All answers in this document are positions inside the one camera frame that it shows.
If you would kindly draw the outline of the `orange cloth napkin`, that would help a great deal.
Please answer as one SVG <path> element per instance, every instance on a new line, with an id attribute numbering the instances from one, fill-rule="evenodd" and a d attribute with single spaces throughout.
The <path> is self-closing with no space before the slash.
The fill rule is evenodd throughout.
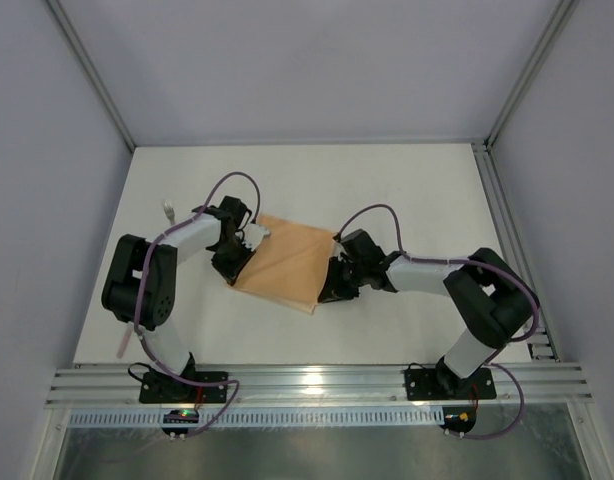
<path id="1" fill-rule="evenodd" d="M 334 233 L 271 215 L 259 216 L 258 224 L 269 235 L 233 288 L 311 315 L 335 250 Z"/>

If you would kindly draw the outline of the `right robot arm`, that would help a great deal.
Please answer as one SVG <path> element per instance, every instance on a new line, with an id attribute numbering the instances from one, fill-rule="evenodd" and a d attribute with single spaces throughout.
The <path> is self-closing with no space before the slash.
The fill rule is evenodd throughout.
<path id="1" fill-rule="evenodd" d="M 517 340 L 526 322 L 537 321 L 540 308 L 536 294 L 496 252 L 480 248 L 466 258 L 414 258 L 402 251 L 385 253 L 362 229 L 335 240 L 341 250 L 329 260 L 319 303 L 353 300 L 365 286 L 428 293 L 449 298 L 465 324 L 435 366 L 405 370 L 408 399 L 495 398 L 484 365 Z"/>

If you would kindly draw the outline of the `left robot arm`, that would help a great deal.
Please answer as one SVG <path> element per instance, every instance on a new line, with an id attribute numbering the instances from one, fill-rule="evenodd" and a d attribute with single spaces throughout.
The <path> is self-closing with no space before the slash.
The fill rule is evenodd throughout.
<path id="1" fill-rule="evenodd" d="M 269 235 L 252 211 L 230 196 L 217 207 L 194 209 L 153 238 L 126 234 L 116 245 L 102 306 L 131 326 L 156 374 L 189 387 L 205 387 L 171 319 L 178 267 L 199 253 L 210 252 L 213 269 L 233 286 Z"/>

